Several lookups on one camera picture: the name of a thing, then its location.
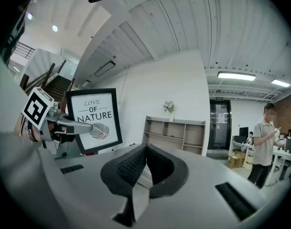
wall-mounted light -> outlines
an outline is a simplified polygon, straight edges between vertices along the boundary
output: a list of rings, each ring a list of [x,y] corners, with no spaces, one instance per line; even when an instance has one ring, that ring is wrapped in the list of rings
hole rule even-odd
[[[100,67],[96,72],[95,72],[95,76],[96,77],[100,77],[101,75],[103,75],[104,73],[106,73],[108,70],[111,70],[113,67],[115,67],[116,64],[113,61],[109,61],[106,64],[104,64],[102,67]]]
[[[59,30],[59,28],[56,25],[52,26],[53,31],[57,32]]]
[[[13,66],[13,67],[14,67],[15,70],[17,70],[19,72],[19,70],[15,66]]]
[[[272,84],[276,84],[276,85],[280,85],[280,86],[285,86],[285,87],[289,87],[290,86],[290,84],[288,84],[288,83],[281,82],[281,81],[275,80],[275,79],[271,83]]]
[[[219,71],[217,74],[217,77],[218,78],[226,78],[226,79],[254,81],[256,76],[254,74]]]
[[[32,18],[33,18],[32,14],[30,14],[30,13],[27,14],[27,17],[29,20],[32,20]]]

flower vase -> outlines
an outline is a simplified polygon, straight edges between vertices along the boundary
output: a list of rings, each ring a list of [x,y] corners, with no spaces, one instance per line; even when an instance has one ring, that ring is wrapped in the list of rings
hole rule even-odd
[[[174,113],[172,112],[169,118],[169,122],[173,122],[174,121]]]

fluorescent light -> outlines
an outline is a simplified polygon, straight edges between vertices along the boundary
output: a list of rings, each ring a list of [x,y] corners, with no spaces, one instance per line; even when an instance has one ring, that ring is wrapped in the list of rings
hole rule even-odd
[[[89,83],[90,83],[90,81],[86,80],[86,81],[82,84],[82,87],[87,86]]]
[[[109,61],[106,64],[104,64],[102,67],[100,67],[96,72],[95,72],[95,76],[96,77],[100,77],[101,75],[103,75],[104,73],[106,73],[108,70],[111,70],[113,67],[115,67],[116,64],[113,61]]]
[[[19,72],[19,70],[15,66],[13,66],[13,67],[14,67],[15,70],[17,70]]]
[[[272,84],[277,84],[277,85],[285,86],[285,87],[289,87],[290,86],[290,84],[285,83],[285,82],[281,82],[281,81],[278,81],[278,80],[273,80]]]
[[[56,25],[53,25],[53,26],[52,26],[52,29],[53,29],[55,32],[57,32],[57,31],[59,30],[59,28],[58,28]]]
[[[244,73],[235,73],[235,72],[226,72],[226,71],[218,72],[217,77],[227,78],[227,79],[246,80],[246,81],[253,81],[255,79],[254,74],[244,74]]]

white wall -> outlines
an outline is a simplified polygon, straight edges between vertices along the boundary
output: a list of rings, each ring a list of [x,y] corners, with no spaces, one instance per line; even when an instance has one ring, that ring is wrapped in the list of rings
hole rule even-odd
[[[64,60],[67,59],[65,59],[63,56],[45,51],[43,49],[36,49],[31,58],[29,59],[27,65],[21,72],[18,82],[21,81],[24,74],[29,76],[28,82],[31,82],[35,78],[46,73],[53,63],[55,63],[54,68],[56,68],[61,66]],[[67,69],[71,68],[71,65],[69,64],[74,65],[74,63],[69,60],[66,61],[66,64],[68,64],[68,66],[66,66],[65,70],[63,71],[64,75],[67,74]]]
[[[60,76],[65,77],[68,80],[72,80],[77,67],[78,65],[76,63],[67,60],[60,71]]]
[[[11,60],[13,60],[14,62],[16,63],[19,63],[21,64],[22,66],[26,66],[27,63],[28,63],[28,59],[20,56],[19,54],[17,53],[13,53],[10,57]]]
[[[232,134],[239,135],[240,127],[253,131],[255,124],[263,118],[265,103],[231,100]]]
[[[145,116],[169,118],[162,104],[172,100],[176,108],[175,119],[206,121],[202,152],[205,156],[209,140],[210,102],[199,51],[185,51],[158,62],[132,66],[124,82],[126,72],[95,85],[95,88],[117,89],[123,144],[113,148],[141,143]]]

stair railing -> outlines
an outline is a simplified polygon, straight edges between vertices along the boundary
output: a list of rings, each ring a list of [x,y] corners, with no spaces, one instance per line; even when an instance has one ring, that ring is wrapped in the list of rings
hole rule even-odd
[[[75,82],[75,79],[73,78],[68,89],[67,89],[67,92],[71,91],[72,86],[74,85],[74,82]],[[67,106],[67,99],[66,99],[66,92],[64,92],[63,97],[61,98],[61,102],[60,102],[60,110],[62,113],[65,113],[66,106]]]
[[[54,68],[55,63],[53,63],[46,73],[40,75],[39,77],[35,78],[31,82],[28,82],[29,76],[24,74],[20,82],[20,87],[24,90],[24,92],[27,95],[30,94],[30,92],[32,91],[34,87],[39,86],[41,88],[44,88],[51,77],[53,77],[57,73],[60,73],[65,63],[66,63],[66,60],[64,60],[61,66],[56,67],[56,68]]]

